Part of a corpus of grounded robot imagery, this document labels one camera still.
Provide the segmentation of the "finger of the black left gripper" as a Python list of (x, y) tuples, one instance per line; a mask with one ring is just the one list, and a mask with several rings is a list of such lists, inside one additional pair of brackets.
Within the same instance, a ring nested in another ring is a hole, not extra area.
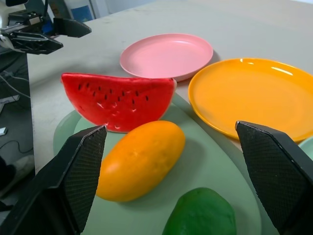
[(54, 18), (53, 30), (55, 35), (65, 35), (73, 38), (80, 38), (91, 33), (91, 28), (86, 24), (63, 18)]
[(63, 47), (42, 33), (13, 32), (8, 38), (15, 50), (29, 54), (51, 54)]

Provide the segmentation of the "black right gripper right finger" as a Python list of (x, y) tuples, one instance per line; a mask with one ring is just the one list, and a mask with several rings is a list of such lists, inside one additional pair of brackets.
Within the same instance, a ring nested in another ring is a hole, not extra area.
[(280, 235), (313, 235), (313, 160), (284, 132), (238, 121), (249, 177)]

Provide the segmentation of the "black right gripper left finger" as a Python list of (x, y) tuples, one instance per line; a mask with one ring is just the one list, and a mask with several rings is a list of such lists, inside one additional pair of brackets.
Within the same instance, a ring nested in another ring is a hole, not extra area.
[(95, 198), (107, 130), (95, 126), (66, 140), (25, 188), (0, 235), (80, 235)]

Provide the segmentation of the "light green plate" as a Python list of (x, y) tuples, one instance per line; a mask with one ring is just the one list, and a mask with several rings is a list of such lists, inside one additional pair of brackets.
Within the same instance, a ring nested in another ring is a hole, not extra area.
[(310, 157), (313, 161), (313, 136), (307, 138), (299, 144), (299, 147)]

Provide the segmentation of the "orange plate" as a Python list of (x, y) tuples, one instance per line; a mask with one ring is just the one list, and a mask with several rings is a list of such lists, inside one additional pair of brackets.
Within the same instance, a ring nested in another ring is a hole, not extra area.
[(313, 75), (281, 62), (216, 62), (194, 75), (188, 97), (201, 120), (234, 139), (240, 120), (285, 132), (295, 142), (313, 136)]

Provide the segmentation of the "pink plate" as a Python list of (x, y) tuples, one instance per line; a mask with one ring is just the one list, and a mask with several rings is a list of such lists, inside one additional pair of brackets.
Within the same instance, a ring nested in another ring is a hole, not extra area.
[(180, 82), (207, 66), (213, 54), (213, 47), (203, 38), (167, 33), (128, 46), (120, 56), (120, 65), (135, 77), (173, 78)]

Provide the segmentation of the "blue poster board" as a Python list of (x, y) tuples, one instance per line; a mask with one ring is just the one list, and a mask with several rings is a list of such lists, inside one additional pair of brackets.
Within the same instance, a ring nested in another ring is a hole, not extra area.
[(71, 10), (72, 16), (75, 20), (79, 22), (87, 22), (94, 20), (94, 16), (92, 10), (88, 5), (72, 8)]

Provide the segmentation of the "large light green tray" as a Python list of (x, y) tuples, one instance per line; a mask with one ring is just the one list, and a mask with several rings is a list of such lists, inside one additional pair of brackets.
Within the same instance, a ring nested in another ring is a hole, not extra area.
[(95, 197), (81, 235), (162, 235), (178, 199), (205, 187), (216, 191), (234, 209), (237, 235), (261, 235), (255, 196), (228, 155), (198, 124), (190, 105), (175, 95), (164, 120), (184, 132), (184, 151), (165, 179), (145, 196), (126, 203)]

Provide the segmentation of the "red watermelon slice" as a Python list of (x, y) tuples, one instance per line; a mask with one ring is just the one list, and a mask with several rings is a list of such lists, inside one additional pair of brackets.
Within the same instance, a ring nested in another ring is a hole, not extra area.
[(61, 83), (74, 109), (95, 125), (128, 133), (159, 120), (169, 108), (177, 82), (172, 78), (131, 78), (63, 73)]

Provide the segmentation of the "green mango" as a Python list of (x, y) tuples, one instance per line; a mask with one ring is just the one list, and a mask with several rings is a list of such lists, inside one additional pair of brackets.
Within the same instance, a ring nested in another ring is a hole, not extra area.
[(162, 235), (237, 235), (235, 211), (216, 191), (195, 188), (178, 199)]

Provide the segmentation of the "orange mango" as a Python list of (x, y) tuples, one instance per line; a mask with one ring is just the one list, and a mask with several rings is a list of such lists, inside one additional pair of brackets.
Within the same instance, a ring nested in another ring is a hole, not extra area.
[(180, 158), (183, 130), (153, 121), (126, 134), (104, 157), (96, 195), (113, 202), (135, 200), (153, 190)]

